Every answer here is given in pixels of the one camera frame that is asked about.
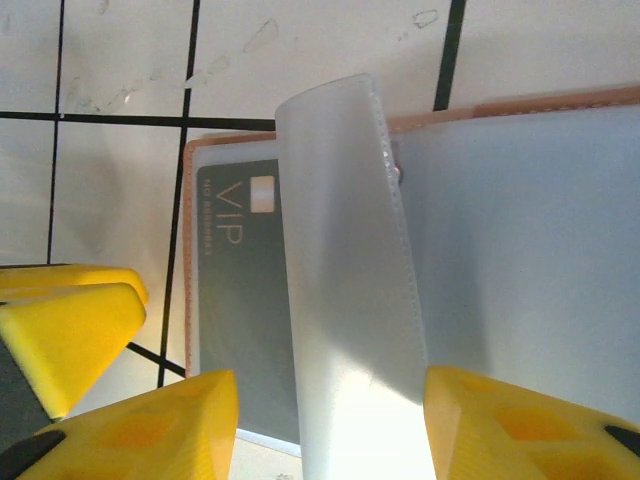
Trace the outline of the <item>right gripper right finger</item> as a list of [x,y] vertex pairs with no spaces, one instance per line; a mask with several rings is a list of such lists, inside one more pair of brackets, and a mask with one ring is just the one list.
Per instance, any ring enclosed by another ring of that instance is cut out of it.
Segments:
[[639,428],[450,366],[426,371],[424,417],[439,479],[636,479]]

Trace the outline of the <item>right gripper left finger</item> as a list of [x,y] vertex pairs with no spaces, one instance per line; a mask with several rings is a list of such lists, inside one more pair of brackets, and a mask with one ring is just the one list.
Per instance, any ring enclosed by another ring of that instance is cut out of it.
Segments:
[[226,479],[239,401],[214,371],[47,426],[13,446],[16,479]]

